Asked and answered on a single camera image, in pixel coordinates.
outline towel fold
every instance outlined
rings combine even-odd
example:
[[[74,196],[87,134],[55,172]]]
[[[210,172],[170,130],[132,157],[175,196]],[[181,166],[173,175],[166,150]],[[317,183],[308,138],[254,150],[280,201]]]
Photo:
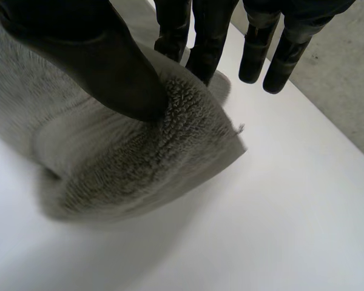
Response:
[[[140,42],[140,30],[134,29]],[[210,92],[143,43],[169,97],[165,117],[152,124],[104,107],[0,28],[0,137],[41,165],[37,195],[48,216],[115,221],[146,213],[244,152],[217,101],[227,91],[214,84]]]

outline black robotic finger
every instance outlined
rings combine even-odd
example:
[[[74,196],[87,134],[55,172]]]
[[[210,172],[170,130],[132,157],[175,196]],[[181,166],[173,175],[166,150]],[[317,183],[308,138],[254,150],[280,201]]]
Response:
[[[160,32],[154,49],[180,62],[189,34],[191,0],[155,0],[155,5]]]
[[[283,89],[312,36],[330,19],[321,21],[322,25],[307,25],[285,16],[285,29],[263,81],[263,88],[267,92],[276,94]]]
[[[220,61],[238,0],[193,0],[196,32],[186,68],[209,85]]]
[[[248,31],[244,37],[243,57],[238,77],[245,83],[253,84],[260,76],[272,36],[280,18],[279,11],[257,12],[248,9]]]
[[[106,5],[97,10],[99,14],[74,26],[70,23],[75,9],[61,11],[61,8],[66,2],[73,7],[77,2],[80,7],[83,0],[46,1],[52,5],[51,9],[30,0],[28,10],[21,10],[22,3],[28,0],[16,1],[20,5],[12,5],[13,0],[0,0],[0,24],[15,40],[66,72],[106,107],[141,121],[162,117],[167,107],[165,89],[132,39],[127,25],[108,1],[103,1]],[[91,4],[98,5],[101,1],[85,2],[92,10],[96,7]],[[52,9],[53,4],[58,5],[56,10]],[[46,17],[38,17],[38,10]],[[55,23],[55,11],[59,11],[60,19],[66,23],[63,27]],[[79,21],[83,14],[75,19]],[[96,29],[89,33],[86,25]]]

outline gray wall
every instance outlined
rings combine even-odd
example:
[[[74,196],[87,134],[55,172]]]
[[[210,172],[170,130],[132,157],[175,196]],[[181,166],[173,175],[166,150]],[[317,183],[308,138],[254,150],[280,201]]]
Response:
[[[246,33],[241,2],[232,23]],[[282,30],[283,20],[269,59]],[[364,153],[364,0],[357,0],[313,37],[291,81]]]

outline white table surface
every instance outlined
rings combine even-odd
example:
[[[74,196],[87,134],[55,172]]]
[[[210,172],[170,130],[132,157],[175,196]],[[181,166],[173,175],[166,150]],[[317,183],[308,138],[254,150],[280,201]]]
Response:
[[[0,291],[364,291],[364,155],[291,83],[240,82],[242,48],[231,26],[218,69],[249,151],[141,218],[46,220],[35,166],[0,141]]]

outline terry cloth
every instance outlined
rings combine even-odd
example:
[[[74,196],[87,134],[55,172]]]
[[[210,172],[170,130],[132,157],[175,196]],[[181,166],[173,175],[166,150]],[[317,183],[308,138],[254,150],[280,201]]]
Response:
[[[136,12],[128,13],[135,2]],[[119,1],[125,8],[117,10],[130,15],[128,25],[143,17],[139,2],[155,20],[148,3]],[[133,36],[169,97],[165,117],[156,123],[104,107],[0,27],[0,137],[41,166],[37,196],[52,218],[116,221],[146,213],[199,186],[244,152],[217,101],[227,91],[208,90],[153,51],[148,32],[157,25],[142,22],[141,38],[135,23]]]

